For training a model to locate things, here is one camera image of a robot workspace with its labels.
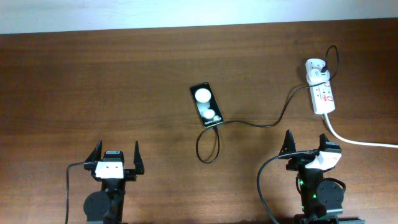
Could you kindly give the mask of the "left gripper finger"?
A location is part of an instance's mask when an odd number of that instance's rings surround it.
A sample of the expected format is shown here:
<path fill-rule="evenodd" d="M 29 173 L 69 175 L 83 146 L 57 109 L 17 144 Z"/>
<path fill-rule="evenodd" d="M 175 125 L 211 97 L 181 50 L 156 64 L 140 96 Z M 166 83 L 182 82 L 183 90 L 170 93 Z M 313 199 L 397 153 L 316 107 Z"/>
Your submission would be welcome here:
<path fill-rule="evenodd" d="M 96 162 L 101 159 L 101 151 L 102 151 L 102 140 L 99 140 L 94 150 L 91 154 L 86 158 L 85 162 Z"/>
<path fill-rule="evenodd" d="M 134 146 L 133 164 L 135 165 L 135 173 L 136 173 L 136 175 L 144 175 L 145 168 L 144 168 L 144 163 L 143 163 L 140 151 L 139 151 L 139 143 L 138 143 L 138 141 L 135 142 L 135 146 Z"/>

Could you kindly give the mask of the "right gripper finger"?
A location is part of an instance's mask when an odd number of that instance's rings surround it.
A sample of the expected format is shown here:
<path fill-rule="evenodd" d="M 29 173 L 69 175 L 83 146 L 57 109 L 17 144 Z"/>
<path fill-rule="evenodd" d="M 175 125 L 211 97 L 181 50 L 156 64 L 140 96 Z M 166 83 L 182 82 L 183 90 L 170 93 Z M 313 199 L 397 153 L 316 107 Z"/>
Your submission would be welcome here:
<path fill-rule="evenodd" d="M 291 130 L 288 129 L 286 130 L 284 143 L 281 147 L 279 155 L 285 155 L 293 152 L 296 152 L 295 141 Z"/>
<path fill-rule="evenodd" d="M 320 135 L 320 145 L 318 147 L 319 151 L 325 151 L 329 148 L 329 140 L 325 134 Z"/>

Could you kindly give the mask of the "black Samsung smartphone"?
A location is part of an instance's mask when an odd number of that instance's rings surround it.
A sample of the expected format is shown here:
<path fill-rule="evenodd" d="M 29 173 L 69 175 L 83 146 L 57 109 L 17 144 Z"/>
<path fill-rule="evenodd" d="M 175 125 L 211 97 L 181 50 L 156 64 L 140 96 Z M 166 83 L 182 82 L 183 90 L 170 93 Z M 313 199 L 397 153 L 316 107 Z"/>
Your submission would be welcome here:
<path fill-rule="evenodd" d="M 204 128 L 224 122 L 223 115 L 208 82 L 191 86 L 190 93 Z"/>

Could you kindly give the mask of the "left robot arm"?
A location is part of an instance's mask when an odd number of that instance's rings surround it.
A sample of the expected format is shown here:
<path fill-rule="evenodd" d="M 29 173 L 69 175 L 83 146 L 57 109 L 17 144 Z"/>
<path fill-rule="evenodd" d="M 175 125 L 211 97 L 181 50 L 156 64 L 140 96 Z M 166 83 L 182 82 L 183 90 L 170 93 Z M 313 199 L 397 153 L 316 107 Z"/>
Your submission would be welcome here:
<path fill-rule="evenodd" d="M 102 151 L 99 141 L 87 157 L 84 169 L 91 172 L 92 178 L 101 182 L 101 189 L 87 196 L 83 211 L 87 224 L 121 223 L 123 219 L 126 182 L 135 182 L 138 175 L 144 174 L 144 163 L 139 152 L 139 143 L 134 146 L 133 169 L 124 167 L 122 151 Z"/>

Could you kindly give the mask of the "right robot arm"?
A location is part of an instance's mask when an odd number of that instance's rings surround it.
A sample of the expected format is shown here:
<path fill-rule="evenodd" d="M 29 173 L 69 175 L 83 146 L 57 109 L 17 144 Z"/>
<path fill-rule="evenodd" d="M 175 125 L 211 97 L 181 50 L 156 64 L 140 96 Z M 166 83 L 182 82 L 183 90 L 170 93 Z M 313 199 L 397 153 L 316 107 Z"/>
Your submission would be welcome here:
<path fill-rule="evenodd" d="M 301 197 L 302 214 L 294 216 L 295 223 L 365 223 L 358 217 L 340 218 L 346 192 L 344 182 L 324 173 L 332 170 L 341 158 L 339 144 L 320 135 L 318 148 L 297 151 L 294 137 L 286 131 L 284 143 L 279 152 L 281 159 L 287 159 L 286 169 L 297 173 L 296 188 Z"/>

